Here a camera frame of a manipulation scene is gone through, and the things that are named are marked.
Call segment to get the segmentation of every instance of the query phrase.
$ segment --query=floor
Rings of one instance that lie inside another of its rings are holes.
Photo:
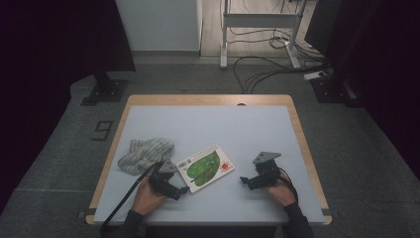
[[[129,80],[120,102],[81,106],[91,76],[71,87],[65,113],[1,214],[0,237],[99,236],[84,217],[130,95],[241,93],[233,66],[221,70],[214,59],[135,62],[136,72],[109,72]],[[235,70],[244,81],[274,67],[247,61]],[[364,109],[318,103],[303,73],[274,75],[254,94],[293,98],[333,215],[331,225],[312,227],[316,237],[420,237],[420,182]],[[107,140],[92,141],[103,136],[100,121],[114,123]]]

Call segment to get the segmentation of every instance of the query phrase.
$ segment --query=gray cloth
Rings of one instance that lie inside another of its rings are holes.
[[[118,161],[118,166],[131,175],[140,175],[154,163],[169,160],[174,148],[173,142],[167,138],[132,140],[130,153]]]

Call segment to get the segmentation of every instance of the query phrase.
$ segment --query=person's left hand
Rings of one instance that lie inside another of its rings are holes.
[[[165,201],[165,196],[154,194],[149,184],[149,177],[145,177],[139,185],[131,209],[145,216],[157,209]]]

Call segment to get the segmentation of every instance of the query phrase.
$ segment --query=sleeve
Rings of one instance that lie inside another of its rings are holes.
[[[129,210],[124,224],[120,229],[107,238],[138,238],[139,226],[144,216],[136,211]]]
[[[289,217],[289,224],[293,234],[297,238],[312,238],[314,233],[308,224],[308,219],[303,215],[297,202],[284,207],[284,211]]]

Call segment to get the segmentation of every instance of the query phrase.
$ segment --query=wall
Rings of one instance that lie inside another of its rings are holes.
[[[200,50],[201,0],[116,0],[132,52]]]

